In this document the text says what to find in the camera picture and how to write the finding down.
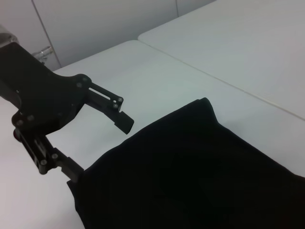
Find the white table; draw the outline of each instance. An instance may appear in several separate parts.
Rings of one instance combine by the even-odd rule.
[[[305,119],[304,9],[304,0],[217,0],[139,40]]]
[[[122,96],[122,110],[134,120],[125,135],[102,113],[84,106],[62,130],[48,136],[54,147],[88,168],[109,149],[148,124],[195,99],[207,97],[218,121],[296,174],[305,176],[305,122],[243,93],[138,41],[96,54],[56,71],[84,73]],[[13,135],[17,111],[0,99],[0,227],[83,229],[59,168],[42,176]]]

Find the robotic arm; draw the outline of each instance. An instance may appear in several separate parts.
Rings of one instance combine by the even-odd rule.
[[[19,109],[12,117],[14,136],[23,143],[39,172],[46,174],[62,167],[73,182],[78,181],[83,169],[54,148],[46,135],[72,121],[84,104],[103,112],[126,134],[134,123],[120,112],[122,97],[94,84],[84,74],[64,77],[53,73],[15,41],[0,46],[0,96]]]

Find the screw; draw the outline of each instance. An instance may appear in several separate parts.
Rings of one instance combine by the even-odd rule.
[[[41,164],[42,166],[45,166],[45,165],[47,164],[47,161],[46,161],[46,160],[42,160],[42,161],[40,162],[40,164]]]
[[[27,117],[27,119],[31,122],[31,121],[34,120],[34,116],[30,115],[30,116]]]
[[[17,121],[17,122],[16,122],[16,125],[17,125],[17,126],[23,125],[23,121],[22,121],[22,120]]]
[[[58,158],[58,155],[57,155],[57,154],[52,154],[52,158],[53,158],[53,159],[57,159],[57,158]]]

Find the black cloth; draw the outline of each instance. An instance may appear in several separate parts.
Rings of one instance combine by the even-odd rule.
[[[221,126],[206,98],[147,126],[68,185],[86,229],[305,228],[304,179]]]

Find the black garment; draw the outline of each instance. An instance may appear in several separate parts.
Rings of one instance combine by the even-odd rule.
[[[304,229],[305,180],[221,126],[207,99],[69,182],[86,229]]]

